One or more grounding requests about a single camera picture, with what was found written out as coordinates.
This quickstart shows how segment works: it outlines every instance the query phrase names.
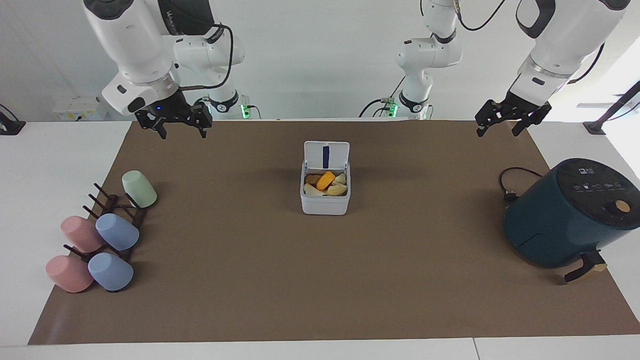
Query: green cup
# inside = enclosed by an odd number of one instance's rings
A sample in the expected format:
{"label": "green cup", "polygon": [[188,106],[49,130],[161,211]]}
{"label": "green cup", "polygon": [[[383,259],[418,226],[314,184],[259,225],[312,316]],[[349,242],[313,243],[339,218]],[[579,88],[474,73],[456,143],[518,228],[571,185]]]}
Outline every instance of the green cup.
{"label": "green cup", "polygon": [[141,208],[147,208],[153,205],[158,198],[158,194],[156,194],[153,186],[151,186],[149,180],[147,180],[140,171],[132,170],[124,174],[122,176],[122,186],[124,187],[124,191],[128,193],[133,201]]}

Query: brown table mat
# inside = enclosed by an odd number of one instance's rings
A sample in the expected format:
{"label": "brown table mat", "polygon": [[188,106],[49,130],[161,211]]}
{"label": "brown table mat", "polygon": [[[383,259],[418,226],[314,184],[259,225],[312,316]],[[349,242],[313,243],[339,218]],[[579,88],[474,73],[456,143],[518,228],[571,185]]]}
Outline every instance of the brown table mat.
{"label": "brown table mat", "polygon": [[[640,333],[608,272],[559,286],[569,269],[507,241],[498,173],[548,171],[509,127],[480,139],[471,122],[234,122],[206,140],[168,126],[162,141],[134,124],[104,184],[121,195],[138,169],[159,194],[131,287],[55,287],[29,344]],[[302,213],[306,140],[351,143],[346,216]],[[535,178],[505,180],[522,192]]]}

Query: yellow food piece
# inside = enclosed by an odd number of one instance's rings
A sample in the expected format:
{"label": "yellow food piece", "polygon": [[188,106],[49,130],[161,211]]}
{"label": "yellow food piece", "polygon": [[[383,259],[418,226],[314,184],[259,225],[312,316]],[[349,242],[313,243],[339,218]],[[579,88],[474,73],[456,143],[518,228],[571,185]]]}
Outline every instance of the yellow food piece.
{"label": "yellow food piece", "polygon": [[329,196],[344,196],[347,190],[348,187],[346,185],[333,183],[333,186],[329,187],[327,193],[329,194]]}
{"label": "yellow food piece", "polygon": [[305,195],[306,196],[324,196],[324,195],[326,195],[324,192],[316,189],[311,184],[305,184],[304,191],[305,191]]}
{"label": "yellow food piece", "polygon": [[307,175],[307,177],[305,178],[305,183],[315,186],[318,183],[318,180],[320,180],[321,177],[322,177],[322,175],[319,175],[319,174]]}
{"label": "yellow food piece", "polygon": [[340,175],[338,175],[335,180],[333,180],[334,183],[339,183],[339,184],[343,184],[343,185],[347,185],[347,176],[342,173]]}
{"label": "yellow food piece", "polygon": [[324,189],[329,187],[329,185],[331,185],[333,180],[335,180],[335,175],[333,174],[333,172],[327,171],[324,173],[324,175],[322,175],[320,180],[318,180],[316,188],[320,191],[323,191]]}

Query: white storage box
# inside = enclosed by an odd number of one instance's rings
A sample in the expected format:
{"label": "white storage box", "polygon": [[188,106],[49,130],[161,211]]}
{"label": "white storage box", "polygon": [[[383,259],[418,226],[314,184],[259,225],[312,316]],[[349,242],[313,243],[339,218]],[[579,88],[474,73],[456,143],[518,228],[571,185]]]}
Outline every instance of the white storage box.
{"label": "white storage box", "polygon": [[[347,178],[345,196],[307,196],[304,191],[305,178],[309,174],[344,173]],[[351,165],[347,142],[305,142],[305,160],[300,177],[302,211],[309,215],[344,215],[351,198]]]}

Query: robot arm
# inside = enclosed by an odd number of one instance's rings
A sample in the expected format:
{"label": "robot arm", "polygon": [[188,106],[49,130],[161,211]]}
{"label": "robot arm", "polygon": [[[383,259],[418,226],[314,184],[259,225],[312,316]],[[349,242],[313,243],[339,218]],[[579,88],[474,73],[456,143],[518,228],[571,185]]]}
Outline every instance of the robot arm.
{"label": "robot arm", "polygon": [[[166,138],[163,124],[182,122],[198,128],[204,138],[212,126],[211,112],[202,101],[190,106],[183,90],[209,89],[206,99],[217,105],[216,118],[241,113],[241,96],[220,69],[229,65],[234,41],[230,29],[214,19],[209,0],[84,0],[84,11],[105,51],[118,64],[118,74],[102,95],[121,114],[135,114],[142,128]],[[180,36],[175,57],[201,75],[205,86],[179,87],[173,75],[174,56],[164,50],[162,35]],[[237,39],[233,49],[235,65],[244,59]]]}
{"label": "robot arm", "polygon": [[394,99],[399,105],[398,116],[422,119],[433,86],[428,69],[456,65],[462,58],[462,48],[456,38],[456,12],[453,0],[425,0],[424,25],[431,31],[429,38],[413,38],[404,42],[396,62],[404,70],[404,88]]}
{"label": "robot arm", "polygon": [[518,136],[551,110],[560,90],[622,19],[630,0],[521,0],[516,19],[536,45],[502,102],[487,101],[476,115],[478,136],[505,120],[519,120]]}

